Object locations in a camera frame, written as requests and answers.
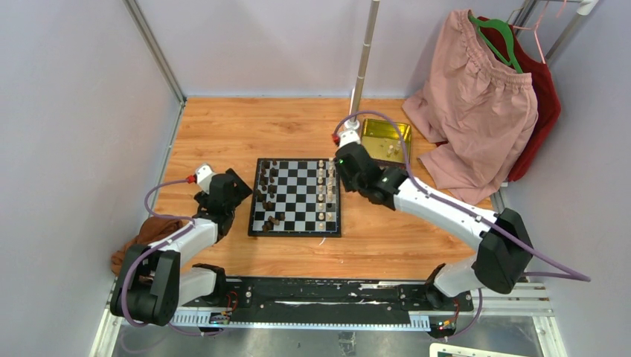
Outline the black white chess board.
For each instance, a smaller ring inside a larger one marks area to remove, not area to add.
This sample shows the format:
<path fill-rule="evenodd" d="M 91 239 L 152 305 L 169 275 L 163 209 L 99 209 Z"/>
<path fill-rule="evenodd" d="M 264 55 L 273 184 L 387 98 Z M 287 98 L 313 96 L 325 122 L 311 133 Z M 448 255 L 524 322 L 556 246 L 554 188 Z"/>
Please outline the black white chess board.
<path fill-rule="evenodd" d="M 318 161 L 324 168 L 318 168 Z M 335 169 L 334 200 L 327 201 L 329 158 L 259 158 L 248 233 L 251 237 L 340 237 L 342 235 L 341 184 Z M 324 220 L 318 220 L 318 171 L 324 170 Z M 333 212 L 332 222 L 326 220 Z M 320 231 L 318 224 L 325 229 Z"/>

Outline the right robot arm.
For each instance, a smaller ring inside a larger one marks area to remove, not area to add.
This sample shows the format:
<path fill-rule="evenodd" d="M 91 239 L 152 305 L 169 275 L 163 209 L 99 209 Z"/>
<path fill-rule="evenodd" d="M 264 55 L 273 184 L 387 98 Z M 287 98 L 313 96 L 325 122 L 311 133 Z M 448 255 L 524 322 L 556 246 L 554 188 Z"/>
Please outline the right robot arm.
<path fill-rule="evenodd" d="M 427 278 L 422 299 L 434 310 L 444 310 L 473 289 L 511 293 L 532 259 L 528 232 L 513 210 L 472 208 L 399 167 L 380 167 L 356 142 L 339 147 L 333 162 L 347 192 L 424 219 L 475 251 L 458 263 L 440 264 Z"/>

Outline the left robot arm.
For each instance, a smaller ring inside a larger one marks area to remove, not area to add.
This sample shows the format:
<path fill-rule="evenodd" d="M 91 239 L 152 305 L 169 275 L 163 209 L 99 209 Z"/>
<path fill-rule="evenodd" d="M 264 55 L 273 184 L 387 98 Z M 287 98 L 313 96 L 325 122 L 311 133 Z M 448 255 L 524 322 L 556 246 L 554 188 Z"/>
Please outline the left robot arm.
<path fill-rule="evenodd" d="M 134 327 L 168 325 L 182 304 L 197 298 L 210 307 L 227 300 L 223 268 L 196 264 L 185 273 L 181 268 L 228 234 L 237 207 L 252 189 L 233 169 L 217 173 L 208 164 L 183 181 L 200 189 L 194 196 L 196 214 L 170 215 L 180 228 L 156 242 L 131 245 L 122 260 L 109 309 Z"/>

